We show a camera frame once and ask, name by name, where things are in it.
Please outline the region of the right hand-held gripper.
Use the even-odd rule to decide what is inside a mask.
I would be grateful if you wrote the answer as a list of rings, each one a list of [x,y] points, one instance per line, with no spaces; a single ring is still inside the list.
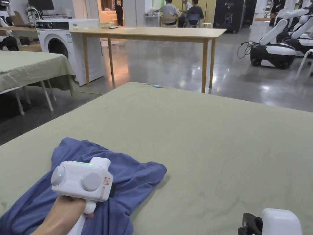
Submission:
[[[302,235],[299,218],[291,211],[266,208],[262,216],[244,213],[238,235]]]

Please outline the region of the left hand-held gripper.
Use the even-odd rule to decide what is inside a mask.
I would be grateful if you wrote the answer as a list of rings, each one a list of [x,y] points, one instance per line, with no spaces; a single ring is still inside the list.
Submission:
[[[69,235],[81,235],[88,214],[92,214],[97,202],[113,198],[116,184],[109,172],[111,161],[93,157],[89,163],[64,161],[57,166],[51,177],[52,191],[86,200],[86,207]]]

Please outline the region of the person's left hand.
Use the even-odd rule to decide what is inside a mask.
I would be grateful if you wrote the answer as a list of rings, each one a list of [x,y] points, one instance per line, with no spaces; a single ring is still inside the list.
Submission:
[[[67,235],[86,208],[84,199],[59,196],[43,222],[48,235]]]

